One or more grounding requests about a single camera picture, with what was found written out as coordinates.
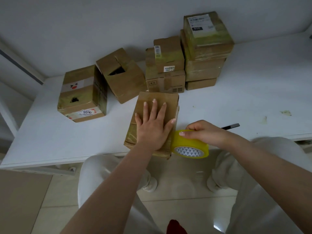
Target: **person's left hand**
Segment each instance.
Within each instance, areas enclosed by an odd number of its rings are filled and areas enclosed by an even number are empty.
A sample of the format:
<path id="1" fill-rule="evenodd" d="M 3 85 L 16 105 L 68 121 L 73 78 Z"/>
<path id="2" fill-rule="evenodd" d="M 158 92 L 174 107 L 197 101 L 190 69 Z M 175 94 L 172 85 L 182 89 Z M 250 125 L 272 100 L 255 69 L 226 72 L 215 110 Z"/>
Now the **person's left hand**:
<path id="1" fill-rule="evenodd" d="M 137 123 L 137 144 L 143 143 L 148 145 L 153 151 L 162 147 L 176 120 L 173 118 L 163 126 L 166 107 L 167 104 L 164 103 L 157 114 L 157 101 L 154 99 L 151 114 L 149 116 L 148 105 L 144 102 L 143 123 L 139 115 L 137 113 L 135 114 L 135 121 Z"/>

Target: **red object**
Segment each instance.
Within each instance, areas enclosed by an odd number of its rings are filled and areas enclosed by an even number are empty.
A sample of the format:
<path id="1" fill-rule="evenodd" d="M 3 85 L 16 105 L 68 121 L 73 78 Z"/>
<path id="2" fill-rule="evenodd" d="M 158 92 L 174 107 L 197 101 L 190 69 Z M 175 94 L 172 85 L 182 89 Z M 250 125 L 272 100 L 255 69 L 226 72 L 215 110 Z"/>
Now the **red object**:
<path id="1" fill-rule="evenodd" d="M 188 234 L 184 228 L 179 224 L 177 220 L 171 219 L 168 227 L 167 227 L 167 234 Z"/>

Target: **person's right hand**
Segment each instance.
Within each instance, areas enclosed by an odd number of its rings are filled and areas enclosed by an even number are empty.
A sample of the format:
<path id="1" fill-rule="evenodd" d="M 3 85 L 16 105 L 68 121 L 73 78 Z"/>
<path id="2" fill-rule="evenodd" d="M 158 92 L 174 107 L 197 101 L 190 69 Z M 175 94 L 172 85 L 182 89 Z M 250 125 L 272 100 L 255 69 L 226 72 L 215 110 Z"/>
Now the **person's right hand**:
<path id="1" fill-rule="evenodd" d="M 186 127 L 187 130 L 180 132 L 179 135 L 187 139 L 198 139 L 209 145 L 216 146 L 220 149 L 226 149 L 231 140 L 233 133 L 221 129 L 205 120 L 193 122 Z"/>

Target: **box with smiley face sticker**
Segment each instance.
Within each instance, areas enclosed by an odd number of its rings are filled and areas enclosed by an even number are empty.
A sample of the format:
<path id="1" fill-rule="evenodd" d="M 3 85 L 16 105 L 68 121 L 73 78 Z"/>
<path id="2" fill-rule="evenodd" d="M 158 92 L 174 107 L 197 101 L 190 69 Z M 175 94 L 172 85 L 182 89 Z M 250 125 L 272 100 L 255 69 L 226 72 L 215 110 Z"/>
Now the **box with smiley face sticker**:
<path id="1" fill-rule="evenodd" d="M 107 83 L 96 65 L 66 72 L 57 110 L 74 122 L 106 115 Z"/>

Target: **taped cardboard box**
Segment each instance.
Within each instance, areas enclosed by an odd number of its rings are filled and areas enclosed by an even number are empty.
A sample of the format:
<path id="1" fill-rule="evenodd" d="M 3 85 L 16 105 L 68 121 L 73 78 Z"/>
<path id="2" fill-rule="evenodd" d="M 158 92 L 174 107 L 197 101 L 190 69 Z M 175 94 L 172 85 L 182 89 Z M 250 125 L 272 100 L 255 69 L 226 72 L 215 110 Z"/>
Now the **taped cardboard box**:
<path id="1" fill-rule="evenodd" d="M 158 73 L 155 64 L 154 48 L 146 49 L 145 80 L 150 92 L 183 93 L 185 87 L 184 70 Z"/>
<path id="2" fill-rule="evenodd" d="M 183 30 L 192 59 L 227 58 L 234 42 L 218 14 L 184 16 Z"/>
<path id="3" fill-rule="evenodd" d="M 179 36 L 155 39 L 154 53 L 158 73 L 184 70 L 184 56 Z"/>
<path id="4" fill-rule="evenodd" d="M 192 60 L 184 30 L 180 31 L 182 50 L 185 57 L 185 81 L 217 78 L 225 62 L 225 58 L 215 60 Z"/>
<path id="5" fill-rule="evenodd" d="M 107 83 L 96 65 L 65 73 L 57 110 L 74 122 L 106 115 Z"/>
<path id="6" fill-rule="evenodd" d="M 186 88 L 186 90 L 195 90 L 195 89 L 201 89 L 201 88 L 205 88 L 205 87 L 214 86 L 215 84 L 216 84 L 216 78 L 204 79 L 204 80 L 186 82 L 185 88 Z"/>
<path id="7" fill-rule="evenodd" d="M 147 90 L 143 71 L 123 48 L 97 60 L 96 63 L 121 104 Z"/>
<path id="8" fill-rule="evenodd" d="M 167 104 L 164 124 L 166 124 L 169 120 L 176 118 L 174 127 L 171 130 L 166 142 L 161 147 L 161 149 L 153 153 L 154 156 L 170 158 L 171 156 L 170 146 L 171 146 L 171 141 L 172 141 L 172 135 L 176 128 L 177 114 L 179 111 L 179 106 L 178 106 L 179 95 L 178 94 L 168 94 L 168 93 L 159 93 L 159 92 L 140 92 L 137 103 L 135 105 L 135 110 L 131 118 L 131 123 L 127 132 L 127 136 L 124 141 L 124 145 L 127 148 L 131 149 L 137 143 L 137 133 L 136 133 L 137 127 L 136 127 L 136 122 L 135 122 L 135 113 L 138 113 L 140 118 L 142 119 L 143 118 L 143 103 L 147 102 L 149 106 L 149 111 L 150 111 L 152 109 L 154 98 L 158 102 L 158 111 L 160 110 L 164 102 L 166 102 Z"/>

